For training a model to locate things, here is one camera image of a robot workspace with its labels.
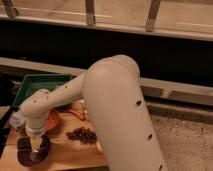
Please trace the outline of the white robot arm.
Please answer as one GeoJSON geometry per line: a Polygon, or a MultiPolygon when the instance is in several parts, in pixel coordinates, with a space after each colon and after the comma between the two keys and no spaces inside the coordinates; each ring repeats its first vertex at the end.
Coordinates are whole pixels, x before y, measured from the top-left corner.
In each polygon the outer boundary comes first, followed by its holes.
{"type": "Polygon", "coordinates": [[[47,112],[78,99],[85,102],[110,171],[168,171],[132,58],[103,58],[56,90],[26,99],[20,111],[27,134],[42,136],[47,112]]]}

